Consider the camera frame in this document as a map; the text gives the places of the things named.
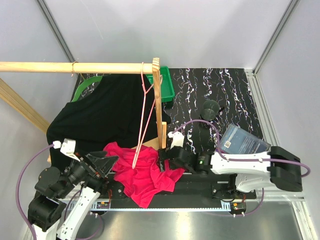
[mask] metal frame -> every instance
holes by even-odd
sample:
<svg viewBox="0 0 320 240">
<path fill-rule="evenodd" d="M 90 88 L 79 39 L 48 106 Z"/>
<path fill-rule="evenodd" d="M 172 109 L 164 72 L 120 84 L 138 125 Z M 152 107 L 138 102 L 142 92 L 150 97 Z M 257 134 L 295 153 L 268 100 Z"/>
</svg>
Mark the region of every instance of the metal frame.
<svg viewBox="0 0 320 240">
<path fill-rule="evenodd" d="M 279 139 L 276 134 L 275 126 L 273 125 L 272 119 L 270 117 L 270 112 L 263 95 L 260 81 L 254 74 L 252 69 L 245 69 L 245 74 L 251 89 L 251 94 L 261 125 L 263 137 L 270 144 L 278 146 Z M 285 192 L 271 187 L 267 188 L 267 190 L 265 191 L 265 200 L 290 202 L 293 207 L 303 239 L 318 239 L 302 192 Z"/>
<path fill-rule="evenodd" d="M 35 0 L 36 3 L 39 5 L 39 8 L 41 10 L 41 12 L 43 13 L 46 21 L 48 22 L 52 33 L 54 34 L 54 36 L 56 37 L 56 40 L 58 41 L 59 45 L 61 46 L 66 58 L 69 60 L 70 63 L 73 63 L 75 60 L 73 54 L 71 53 L 64 37 L 62 36 L 58 25 L 53 17 L 53 15 L 51 14 L 46 1 L 45 0 Z"/>
<path fill-rule="evenodd" d="M 278 25 L 276 26 L 276 28 L 272 34 L 269 42 L 267 43 L 265 49 L 263 50 L 263 53 L 262 53 L 260 59 L 258 60 L 255 67 L 253 68 L 253 72 L 255 75 L 259 72 L 259 70 L 260 70 L 262 64 L 264 63 L 264 61 L 266 60 L 271 48 L 275 44 L 278 36 L 280 35 L 281 31 L 285 27 L 287 21 L 289 20 L 290 16 L 292 15 L 294 10 L 296 9 L 299 2 L 300 2 L 300 0 L 291 0 L 290 3 L 288 4 L 286 10 L 284 11 Z"/>
</svg>

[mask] black marble surface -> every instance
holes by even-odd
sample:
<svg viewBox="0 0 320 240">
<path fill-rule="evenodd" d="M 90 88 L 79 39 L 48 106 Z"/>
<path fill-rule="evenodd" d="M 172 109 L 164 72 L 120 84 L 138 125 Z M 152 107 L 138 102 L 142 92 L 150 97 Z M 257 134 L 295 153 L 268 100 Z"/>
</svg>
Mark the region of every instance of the black marble surface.
<svg viewBox="0 0 320 240">
<path fill-rule="evenodd" d="M 215 100 L 225 109 L 220 112 L 215 125 L 220 138 L 230 123 L 263 139 L 257 112 L 244 69 L 241 68 L 173 68 L 170 69 L 175 98 L 163 104 L 172 123 L 167 132 L 173 131 L 189 120 L 199 119 L 206 100 Z M 83 74 L 89 78 L 97 74 Z M 80 98 L 90 94 L 99 83 L 87 87 Z M 215 133 L 207 125 L 191 123 L 182 129 L 185 148 L 194 153 L 213 151 Z"/>
</svg>

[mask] pink cloth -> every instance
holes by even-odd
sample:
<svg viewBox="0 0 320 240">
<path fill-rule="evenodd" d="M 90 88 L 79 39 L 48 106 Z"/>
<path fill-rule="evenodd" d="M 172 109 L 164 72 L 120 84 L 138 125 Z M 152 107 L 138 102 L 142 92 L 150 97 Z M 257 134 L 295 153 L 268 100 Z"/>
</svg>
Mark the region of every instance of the pink cloth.
<svg viewBox="0 0 320 240">
<path fill-rule="evenodd" d="M 124 185 L 124 193 L 141 208 L 147 208 L 155 194 L 173 192 L 176 182 L 185 171 L 182 168 L 170 170 L 166 160 L 166 170 L 160 172 L 157 166 L 158 152 L 152 147 L 141 147 L 135 169 L 132 169 L 135 149 L 120 148 L 116 142 L 111 142 L 103 150 L 107 151 L 107 156 L 119 156 L 112 168 L 116 172 L 114 180 Z"/>
</svg>

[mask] wooden post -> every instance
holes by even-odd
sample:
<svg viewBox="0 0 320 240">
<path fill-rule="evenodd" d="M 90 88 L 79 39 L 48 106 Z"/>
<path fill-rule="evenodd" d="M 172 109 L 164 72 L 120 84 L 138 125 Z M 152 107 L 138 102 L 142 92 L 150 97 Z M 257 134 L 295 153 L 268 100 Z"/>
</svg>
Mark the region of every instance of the wooden post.
<svg viewBox="0 0 320 240">
<path fill-rule="evenodd" d="M 152 75 L 154 84 L 154 97 L 155 97 L 155 114 L 156 124 L 158 131 L 159 147 L 162 146 L 162 107 L 161 107 L 161 83 L 160 83 L 160 59 L 158 57 L 152 60 Z"/>
<path fill-rule="evenodd" d="M 29 122 L 35 125 L 45 134 L 49 127 L 49 122 L 45 120 L 36 110 L 34 110 L 19 94 L 17 94 L 8 84 L 0 78 L 0 98 L 24 116 Z"/>
<path fill-rule="evenodd" d="M 162 149 L 165 149 L 167 147 L 167 122 L 162 122 Z"/>
</svg>

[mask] wire hanger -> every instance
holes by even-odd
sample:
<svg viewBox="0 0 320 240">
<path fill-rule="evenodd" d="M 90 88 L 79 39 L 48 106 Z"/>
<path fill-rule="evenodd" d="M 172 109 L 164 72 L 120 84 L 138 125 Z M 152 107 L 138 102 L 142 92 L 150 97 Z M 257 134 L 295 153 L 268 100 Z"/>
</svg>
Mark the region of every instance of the wire hanger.
<svg viewBox="0 0 320 240">
<path fill-rule="evenodd" d="M 143 131 L 143 135 L 142 135 L 142 138 L 141 138 L 141 133 L 142 133 L 142 127 L 143 127 L 143 121 L 144 121 L 144 112 L 145 112 L 145 106 L 146 106 L 146 98 L 147 98 L 147 93 L 152 89 L 152 87 L 154 86 L 154 84 L 152 84 L 148 90 L 146 90 L 146 87 L 145 87 L 145 82 L 144 82 L 144 63 L 142 62 L 141 64 L 141 81 L 142 81 L 142 89 L 143 89 L 143 93 L 144 93 L 144 96 L 143 96 L 143 105 L 142 105 L 142 114 L 141 114 L 141 122 L 140 122 L 140 130 L 139 130 L 139 139 L 138 139 L 138 145 L 135 149 L 135 153 L 134 153 L 134 158 L 133 158 L 133 162 L 132 162 L 132 169 L 135 169 L 136 167 L 136 164 L 137 164 L 137 161 L 138 161 L 138 157 L 139 157 L 139 153 L 140 153 L 140 149 L 141 149 L 141 146 L 144 142 L 144 139 L 145 139 L 145 135 L 146 135 L 146 132 L 147 132 L 147 128 L 148 128 L 148 125 L 149 125 L 149 122 L 150 122 L 150 118 L 151 118 L 151 114 L 152 114 L 152 111 L 155 107 L 155 104 L 156 104 L 156 99 L 153 100 L 153 103 L 152 103 L 152 107 L 150 109 L 150 113 L 149 113 L 149 117 L 148 117 L 148 120 L 146 122 L 146 125 L 145 125 L 145 128 L 144 128 L 144 131 Z"/>
</svg>

